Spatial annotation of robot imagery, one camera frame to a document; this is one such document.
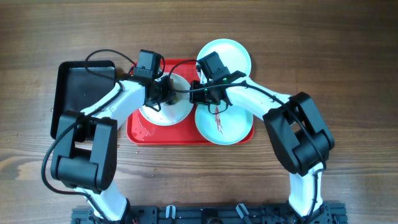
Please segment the white plate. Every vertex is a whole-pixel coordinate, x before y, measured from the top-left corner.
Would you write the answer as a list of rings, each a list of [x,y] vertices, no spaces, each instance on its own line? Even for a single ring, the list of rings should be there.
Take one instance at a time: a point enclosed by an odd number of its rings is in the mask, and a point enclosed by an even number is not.
[[[178,103],[175,105],[166,105],[165,102],[161,103],[160,108],[149,108],[147,106],[142,106],[139,111],[145,117],[146,120],[152,124],[159,126],[171,126],[183,121],[191,112],[193,104],[189,101],[189,93],[180,93],[174,91],[186,90],[190,88],[189,82],[180,75],[164,73],[162,77],[168,78],[168,86],[170,88],[170,95],[167,100],[174,95],[179,98]]]

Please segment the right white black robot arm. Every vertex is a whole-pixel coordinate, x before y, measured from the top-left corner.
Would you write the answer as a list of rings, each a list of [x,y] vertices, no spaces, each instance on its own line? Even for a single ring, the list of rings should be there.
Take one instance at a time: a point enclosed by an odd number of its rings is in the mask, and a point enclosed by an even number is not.
[[[277,93],[243,72],[230,72],[216,52],[196,63],[206,82],[191,84],[190,101],[207,106],[224,101],[263,120],[274,154],[290,174],[289,205],[304,223],[310,223],[320,214],[321,176],[335,146],[313,99],[304,92]]]

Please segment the light blue plate bottom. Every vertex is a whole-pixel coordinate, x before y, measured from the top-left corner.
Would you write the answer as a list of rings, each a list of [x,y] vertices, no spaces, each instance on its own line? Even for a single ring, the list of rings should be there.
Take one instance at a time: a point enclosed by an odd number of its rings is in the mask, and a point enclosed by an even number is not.
[[[198,105],[195,124],[199,133],[209,142],[231,145],[242,141],[252,130],[253,115],[239,106]]]

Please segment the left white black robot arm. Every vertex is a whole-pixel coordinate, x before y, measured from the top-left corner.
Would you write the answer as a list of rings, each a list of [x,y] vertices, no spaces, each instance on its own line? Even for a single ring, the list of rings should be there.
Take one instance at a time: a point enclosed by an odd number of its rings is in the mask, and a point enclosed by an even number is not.
[[[41,168],[44,185],[62,195],[80,195],[92,208],[93,223],[139,223],[129,200],[114,183],[118,129],[142,106],[160,111],[170,98],[169,79],[162,75],[165,59],[141,50],[129,72],[117,78],[84,68],[114,86],[106,95],[81,111],[66,110],[58,120],[57,135]]]

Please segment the green and yellow sponge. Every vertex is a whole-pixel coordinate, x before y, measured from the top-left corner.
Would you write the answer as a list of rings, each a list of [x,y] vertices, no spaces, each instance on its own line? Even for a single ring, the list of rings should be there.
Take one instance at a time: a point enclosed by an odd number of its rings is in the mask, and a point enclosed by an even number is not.
[[[179,101],[178,96],[177,96],[177,95],[174,95],[174,96],[171,96],[171,97],[165,102],[165,104],[171,106],[171,105],[175,105],[176,103],[178,103],[178,101]]]

